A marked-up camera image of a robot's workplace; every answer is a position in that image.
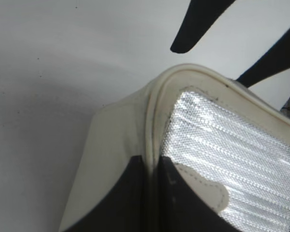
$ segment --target reflective silver mesh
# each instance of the reflective silver mesh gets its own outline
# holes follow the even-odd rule
[[[243,232],[290,232],[290,146],[203,95],[177,100],[162,155],[223,184],[220,216]]]

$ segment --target white surface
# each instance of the white surface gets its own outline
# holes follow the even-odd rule
[[[103,104],[179,63],[236,79],[290,27],[290,0],[237,0],[194,49],[173,54],[188,4],[0,0],[0,232],[57,230],[90,118]],[[277,89],[256,94],[279,108],[284,88],[279,100]]]

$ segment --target shoe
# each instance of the shoe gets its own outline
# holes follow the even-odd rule
[[[290,232],[290,120],[190,64],[101,109],[60,231],[114,228]]]

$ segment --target seam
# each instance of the seam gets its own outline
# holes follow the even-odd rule
[[[220,200],[220,202],[217,204],[217,206],[216,206],[216,207],[212,207],[212,209],[217,209],[217,210],[218,210],[218,209],[221,207],[221,205],[222,205],[222,203],[223,203],[223,201],[224,201],[224,199],[225,199],[225,194],[223,193],[222,188],[221,188],[220,186],[215,185],[215,184],[208,184],[208,183],[206,183],[206,182],[200,180],[200,179],[199,179],[198,177],[196,177],[194,174],[192,174],[192,173],[188,172],[187,170],[185,170],[185,169],[179,167],[178,165],[176,165],[176,167],[177,167],[179,170],[181,170],[181,171],[187,173],[188,175],[190,175],[191,177],[193,177],[193,178],[194,178],[196,181],[198,181],[200,184],[202,184],[202,185],[204,185],[204,186],[209,186],[209,187],[215,187],[215,188],[217,188],[217,189],[219,190],[219,192],[221,193],[221,200]]]

